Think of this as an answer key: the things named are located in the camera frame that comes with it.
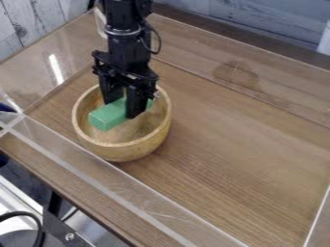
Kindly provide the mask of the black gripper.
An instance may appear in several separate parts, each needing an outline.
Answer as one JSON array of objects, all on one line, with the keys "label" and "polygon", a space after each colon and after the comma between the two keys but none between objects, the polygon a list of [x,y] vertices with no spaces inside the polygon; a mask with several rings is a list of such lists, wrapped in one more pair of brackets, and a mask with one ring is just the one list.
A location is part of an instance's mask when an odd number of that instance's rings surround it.
[{"label": "black gripper", "polygon": [[99,88],[105,104],[124,96],[127,88],[127,118],[145,111],[148,98],[155,97],[159,75],[149,69],[152,27],[117,30],[107,27],[108,50],[92,52],[92,72],[99,78]]}]

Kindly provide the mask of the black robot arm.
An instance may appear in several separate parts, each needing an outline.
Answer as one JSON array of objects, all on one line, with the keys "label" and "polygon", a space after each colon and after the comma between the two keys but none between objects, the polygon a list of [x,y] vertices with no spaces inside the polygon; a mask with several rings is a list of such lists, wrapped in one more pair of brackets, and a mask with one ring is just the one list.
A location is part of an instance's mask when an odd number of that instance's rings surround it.
[{"label": "black robot arm", "polygon": [[147,21],[152,0],[104,0],[104,33],[108,50],[92,52],[92,73],[105,104],[125,97],[125,117],[133,119],[145,111],[147,102],[157,93],[159,75],[151,70],[152,35],[159,35]]}]

